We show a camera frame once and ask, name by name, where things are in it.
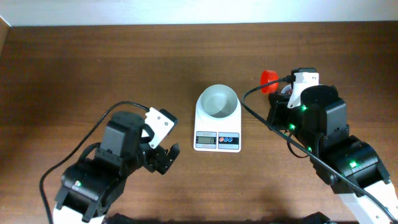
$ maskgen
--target white digital scale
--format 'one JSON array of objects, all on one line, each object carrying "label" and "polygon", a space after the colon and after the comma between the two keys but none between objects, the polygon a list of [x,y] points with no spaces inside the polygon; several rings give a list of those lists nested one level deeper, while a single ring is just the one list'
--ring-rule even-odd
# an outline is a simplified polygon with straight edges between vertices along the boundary
[{"label": "white digital scale", "polygon": [[226,85],[212,85],[199,97],[193,148],[197,151],[239,152],[242,147],[242,109]]}]

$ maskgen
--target brown wooden tabletop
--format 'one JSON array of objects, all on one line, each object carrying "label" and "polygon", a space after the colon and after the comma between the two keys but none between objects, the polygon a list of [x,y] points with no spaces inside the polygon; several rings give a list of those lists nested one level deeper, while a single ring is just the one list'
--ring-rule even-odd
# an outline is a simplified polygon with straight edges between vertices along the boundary
[{"label": "brown wooden tabletop", "polygon": [[[265,69],[284,77],[316,67],[321,83],[336,86],[345,100],[351,134],[375,148],[397,187],[397,38],[398,22],[13,27],[0,58],[1,223],[47,221],[40,176],[121,100],[174,114],[180,122],[162,145],[179,142],[181,153],[166,175],[133,173],[110,214],[274,220],[320,211],[352,220],[310,161],[291,155],[245,110],[240,153],[195,151],[195,104],[216,83],[241,97]],[[267,115],[264,95],[247,103]],[[83,147],[101,141],[104,126]],[[63,171],[77,158],[47,177],[51,207]]]}]

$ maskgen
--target green led indicator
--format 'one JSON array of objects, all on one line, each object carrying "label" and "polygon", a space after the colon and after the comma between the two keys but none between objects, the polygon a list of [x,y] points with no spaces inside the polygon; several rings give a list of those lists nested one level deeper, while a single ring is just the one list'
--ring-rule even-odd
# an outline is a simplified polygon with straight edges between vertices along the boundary
[{"label": "green led indicator", "polygon": [[81,182],[80,182],[79,180],[76,180],[75,186],[76,186],[76,187],[80,187],[80,186],[81,186]]},{"label": "green led indicator", "polygon": [[351,166],[351,168],[354,168],[357,166],[357,163],[355,161],[350,162],[349,166]]}]

